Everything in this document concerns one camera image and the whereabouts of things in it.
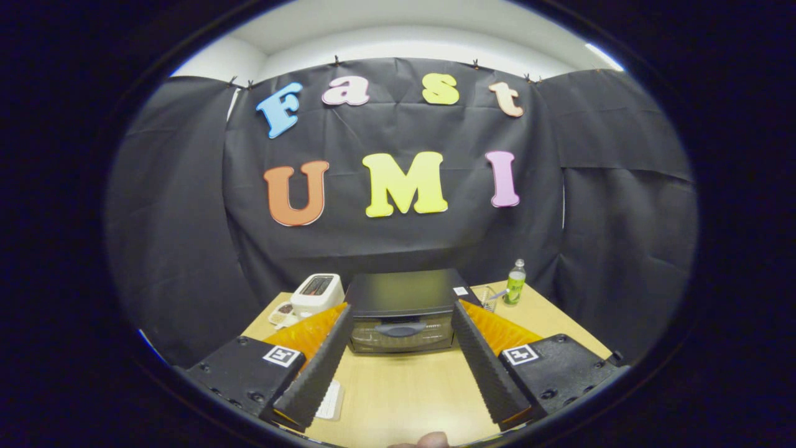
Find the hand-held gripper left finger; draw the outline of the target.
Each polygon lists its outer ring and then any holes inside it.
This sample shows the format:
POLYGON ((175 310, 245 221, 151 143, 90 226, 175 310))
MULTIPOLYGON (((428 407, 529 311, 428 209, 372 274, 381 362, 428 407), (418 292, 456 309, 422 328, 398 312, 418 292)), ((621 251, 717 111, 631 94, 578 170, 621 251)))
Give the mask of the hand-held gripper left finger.
POLYGON ((239 335, 185 376, 261 421, 304 432, 326 397, 352 329, 351 308, 341 303, 264 340, 239 335))

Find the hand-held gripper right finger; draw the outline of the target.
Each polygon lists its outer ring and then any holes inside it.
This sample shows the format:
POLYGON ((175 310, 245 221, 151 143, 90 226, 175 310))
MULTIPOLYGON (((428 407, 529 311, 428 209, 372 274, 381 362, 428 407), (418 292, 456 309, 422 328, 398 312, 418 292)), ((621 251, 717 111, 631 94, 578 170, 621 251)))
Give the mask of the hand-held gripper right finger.
POLYGON ((493 423, 506 431, 568 410, 628 371, 571 335, 540 337, 467 301, 451 318, 493 423))

